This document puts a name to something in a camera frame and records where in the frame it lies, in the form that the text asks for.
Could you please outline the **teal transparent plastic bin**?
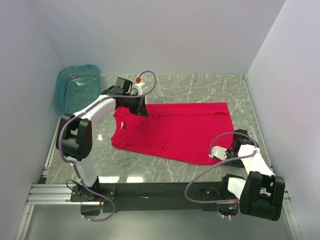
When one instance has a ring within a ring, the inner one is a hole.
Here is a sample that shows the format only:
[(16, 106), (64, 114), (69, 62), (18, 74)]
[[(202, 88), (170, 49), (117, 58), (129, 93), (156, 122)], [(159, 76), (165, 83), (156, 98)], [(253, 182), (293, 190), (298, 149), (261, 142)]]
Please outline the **teal transparent plastic bin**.
[(67, 67), (57, 76), (54, 111), (59, 116), (76, 113), (94, 102), (101, 91), (99, 67), (93, 64)]

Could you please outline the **red t-shirt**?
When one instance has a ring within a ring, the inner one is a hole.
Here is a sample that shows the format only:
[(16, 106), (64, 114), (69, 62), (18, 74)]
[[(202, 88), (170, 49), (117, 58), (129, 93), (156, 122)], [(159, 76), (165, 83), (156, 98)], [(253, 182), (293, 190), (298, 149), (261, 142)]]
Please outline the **red t-shirt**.
[(210, 166), (210, 145), (228, 148), (234, 130), (226, 102), (147, 104), (149, 116), (120, 107), (114, 112), (113, 147), (145, 155)]

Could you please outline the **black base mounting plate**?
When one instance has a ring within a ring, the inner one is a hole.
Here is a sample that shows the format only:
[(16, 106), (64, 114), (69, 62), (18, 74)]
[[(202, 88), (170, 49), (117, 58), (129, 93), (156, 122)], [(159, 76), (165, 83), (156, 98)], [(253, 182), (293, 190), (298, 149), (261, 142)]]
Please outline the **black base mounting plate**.
[(232, 204), (236, 197), (223, 190), (222, 182), (195, 182), (185, 198), (186, 182), (101, 183), (97, 192), (115, 204), (115, 211), (203, 210), (216, 211), (217, 204)]

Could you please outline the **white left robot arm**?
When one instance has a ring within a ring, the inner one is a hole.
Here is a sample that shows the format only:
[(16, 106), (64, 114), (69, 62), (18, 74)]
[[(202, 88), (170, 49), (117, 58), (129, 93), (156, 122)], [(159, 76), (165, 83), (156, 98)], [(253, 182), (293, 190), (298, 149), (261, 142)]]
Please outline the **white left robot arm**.
[(93, 148), (93, 128), (104, 115), (123, 107), (130, 113), (147, 117), (145, 95), (149, 85), (140, 77), (132, 82), (125, 78), (117, 78), (115, 85), (110, 86), (88, 106), (75, 113), (62, 115), (56, 148), (62, 160), (71, 165), (76, 175), (74, 193), (88, 201), (102, 198), (98, 175), (89, 160)]

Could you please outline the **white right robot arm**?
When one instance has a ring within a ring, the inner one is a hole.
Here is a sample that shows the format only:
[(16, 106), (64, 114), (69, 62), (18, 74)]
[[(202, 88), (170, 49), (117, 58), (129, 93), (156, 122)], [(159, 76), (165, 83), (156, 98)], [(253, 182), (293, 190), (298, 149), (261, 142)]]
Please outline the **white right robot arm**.
[(236, 196), (241, 214), (278, 221), (285, 193), (285, 180), (267, 166), (260, 148), (244, 129), (233, 132), (231, 149), (226, 159), (239, 157), (247, 173), (246, 179), (227, 175), (227, 182), (219, 187), (222, 198)]

